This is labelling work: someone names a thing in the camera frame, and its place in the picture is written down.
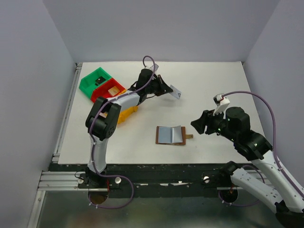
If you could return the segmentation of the brown leather card holder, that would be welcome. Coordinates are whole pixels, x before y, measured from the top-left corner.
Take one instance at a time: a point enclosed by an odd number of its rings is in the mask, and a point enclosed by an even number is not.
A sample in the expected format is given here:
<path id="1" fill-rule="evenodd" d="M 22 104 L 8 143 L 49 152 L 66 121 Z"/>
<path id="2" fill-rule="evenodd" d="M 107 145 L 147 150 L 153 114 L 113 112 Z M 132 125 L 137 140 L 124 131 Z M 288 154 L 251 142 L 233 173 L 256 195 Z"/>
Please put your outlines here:
<path id="1" fill-rule="evenodd" d="M 162 145 L 186 145 L 187 139 L 193 139 L 193 134 L 186 134 L 185 126 L 156 127 L 156 144 Z"/>

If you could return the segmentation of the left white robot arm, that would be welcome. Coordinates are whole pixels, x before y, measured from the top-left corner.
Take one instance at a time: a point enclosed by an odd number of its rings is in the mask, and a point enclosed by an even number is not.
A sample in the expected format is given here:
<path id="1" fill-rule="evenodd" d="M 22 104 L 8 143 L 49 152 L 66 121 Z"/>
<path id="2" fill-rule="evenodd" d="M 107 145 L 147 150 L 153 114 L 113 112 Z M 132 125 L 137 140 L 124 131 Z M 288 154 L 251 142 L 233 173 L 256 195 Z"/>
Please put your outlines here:
<path id="1" fill-rule="evenodd" d="M 101 172 L 106 168 L 108 140 L 116 130 L 120 113 L 140 105 L 148 95 L 161 96 L 172 92 L 173 89 L 160 75 L 144 68 L 138 80 L 125 93 L 112 98 L 97 98 L 85 122 L 91 142 L 90 160 L 87 165 L 92 171 L 89 182 L 94 187 L 102 187 L 105 183 L 105 175 Z"/>

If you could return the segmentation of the silver VIP credit card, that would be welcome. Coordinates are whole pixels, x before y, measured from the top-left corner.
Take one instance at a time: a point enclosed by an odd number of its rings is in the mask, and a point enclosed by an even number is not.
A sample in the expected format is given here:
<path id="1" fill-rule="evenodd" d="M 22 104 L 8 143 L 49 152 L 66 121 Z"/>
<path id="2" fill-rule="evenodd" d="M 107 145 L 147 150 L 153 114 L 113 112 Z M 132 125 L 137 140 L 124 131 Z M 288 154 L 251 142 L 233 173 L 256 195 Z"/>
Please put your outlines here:
<path id="1" fill-rule="evenodd" d="M 180 99 L 181 98 L 181 91 L 178 90 L 173 85 L 170 85 L 170 88 L 172 89 L 172 91 L 170 92 L 170 95 L 172 95 L 176 99 Z"/>

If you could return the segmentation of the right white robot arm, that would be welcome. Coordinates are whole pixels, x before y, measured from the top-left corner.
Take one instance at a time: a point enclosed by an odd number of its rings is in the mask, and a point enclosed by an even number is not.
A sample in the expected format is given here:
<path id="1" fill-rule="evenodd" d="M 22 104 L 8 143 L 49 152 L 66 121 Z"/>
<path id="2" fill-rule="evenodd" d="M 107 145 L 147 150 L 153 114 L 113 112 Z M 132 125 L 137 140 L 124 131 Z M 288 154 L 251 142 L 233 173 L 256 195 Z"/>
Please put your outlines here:
<path id="1" fill-rule="evenodd" d="M 256 166 L 271 182 L 268 186 L 230 161 L 221 169 L 218 180 L 224 186 L 237 185 L 270 208 L 285 228 L 304 226 L 304 188 L 289 170 L 274 157 L 274 149 L 261 134 L 250 127 L 250 117 L 240 107 L 225 113 L 203 111 L 190 123 L 199 134 L 217 134 L 233 142 L 235 150 Z"/>

